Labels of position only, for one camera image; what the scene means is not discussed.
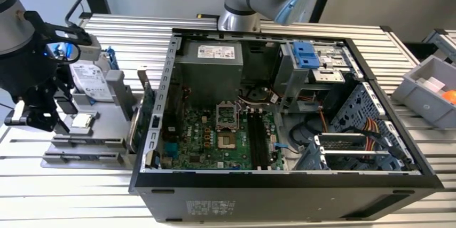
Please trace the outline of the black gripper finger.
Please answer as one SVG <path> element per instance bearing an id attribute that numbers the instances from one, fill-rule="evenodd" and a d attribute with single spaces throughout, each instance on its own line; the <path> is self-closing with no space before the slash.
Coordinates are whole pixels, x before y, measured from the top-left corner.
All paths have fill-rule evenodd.
<path id="1" fill-rule="evenodd" d="M 60 130 L 62 133 L 70 133 L 70 127 L 58 113 L 58 90 L 52 85 L 30 88 L 18 98 L 16 107 L 4 118 L 4 124 L 10 127 L 31 127 L 47 132 Z"/>
<path id="2" fill-rule="evenodd" d="M 70 65 L 58 65 L 56 76 L 54 80 L 55 85 L 58 86 L 58 92 L 55 93 L 58 105 L 66 114 L 78 114 L 78 108 L 74 104 L 74 96 L 71 94 L 71 90 L 75 87 L 75 82 Z"/>

